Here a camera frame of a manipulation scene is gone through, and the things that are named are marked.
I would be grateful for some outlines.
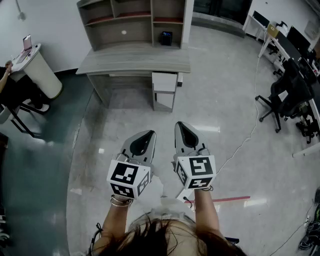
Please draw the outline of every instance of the gray floor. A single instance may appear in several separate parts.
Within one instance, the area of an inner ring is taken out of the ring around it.
[[[83,76],[59,78],[63,91],[48,113],[18,113],[41,139],[20,133],[9,121],[0,126],[9,137],[1,185],[11,255],[69,255],[66,191],[74,140],[93,89]]]
[[[120,90],[112,96],[109,109],[97,97],[91,98],[69,177],[67,233],[71,255],[81,255],[88,248],[96,223],[102,223],[108,212],[109,164],[128,137],[144,130],[156,132],[152,163],[163,184],[163,194],[168,197],[175,197],[182,187],[170,163],[175,153],[177,121],[187,122],[203,132],[217,170],[233,155],[255,125],[254,84],[261,46],[248,37],[242,39],[192,26],[189,44],[192,73],[183,76],[173,113],[154,112],[148,91]],[[262,57],[256,79],[257,94],[270,95],[271,84],[276,81],[272,72],[273,66]],[[265,105],[257,103],[257,106],[261,113],[267,111]],[[297,131],[296,120],[281,122],[279,134],[275,133],[273,116],[258,122],[253,138],[213,182],[215,199],[250,196],[245,201],[216,204],[222,233],[239,238],[240,246],[249,255],[268,256],[281,246],[304,223],[320,184],[320,153],[292,158],[292,153],[306,147],[306,140]],[[144,200],[136,202],[130,208],[128,222],[149,208]],[[304,232],[300,228],[275,255],[303,254],[297,251],[297,246]]]

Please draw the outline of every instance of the green floor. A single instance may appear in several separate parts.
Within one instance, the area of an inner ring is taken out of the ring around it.
[[[20,111],[41,139],[7,121],[1,167],[2,200],[12,240],[11,255],[67,256],[66,201],[78,130],[93,88],[85,76],[61,75],[63,91],[44,116]]]

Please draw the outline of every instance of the red strip on floor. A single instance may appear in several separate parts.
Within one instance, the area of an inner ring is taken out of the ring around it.
[[[217,202],[227,202],[227,201],[236,201],[236,200],[245,200],[250,199],[250,196],[239,196],[239,197],[230,197],[230,198],[221,198],[221,199],[213,199],[213,203]]]

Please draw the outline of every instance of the forearm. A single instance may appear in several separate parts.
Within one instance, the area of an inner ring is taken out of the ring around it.
[[[195,223],[197,230],[219,231],[219,219],[210,191],[194,190]]]
[[[102,236],[114,236],[120,238],[125,234],[127,214],[129,206],[127,207],[116,207],[111,205],[110,210],[103,222]]]
[[[0,93],[2,92],[2,90],[5,88],[5,85],[7,83],[7,79],[9,76],[9,71],[5,71],[3,77],[0,80]]]

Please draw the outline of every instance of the black pants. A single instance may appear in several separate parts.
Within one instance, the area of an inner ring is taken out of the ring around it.
[[[36,109],[42,108],[40,89],[27,75],[18,82],[6,84],[1,92],[1,102],[13,109],[27,99],[31,100]]]

